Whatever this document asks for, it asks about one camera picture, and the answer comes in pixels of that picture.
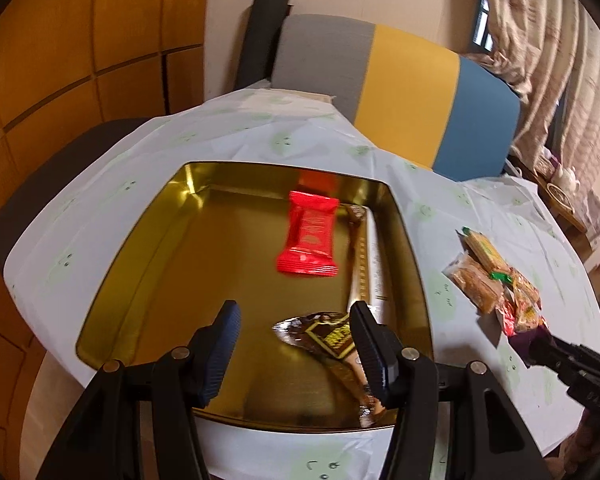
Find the person's right hand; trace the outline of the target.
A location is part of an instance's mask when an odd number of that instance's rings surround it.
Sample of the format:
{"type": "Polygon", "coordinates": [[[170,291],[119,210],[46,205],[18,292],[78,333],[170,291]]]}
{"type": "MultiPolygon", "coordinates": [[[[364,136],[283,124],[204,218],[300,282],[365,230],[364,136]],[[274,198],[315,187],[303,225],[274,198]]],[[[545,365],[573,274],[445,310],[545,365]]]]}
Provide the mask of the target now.
{"type": "Polygon", "coordinates": [[[600,455],[600,415],[584,410],[579,426],[564,447],[562,460],[567,474],[573,474],[580,465],[600,455]]]}

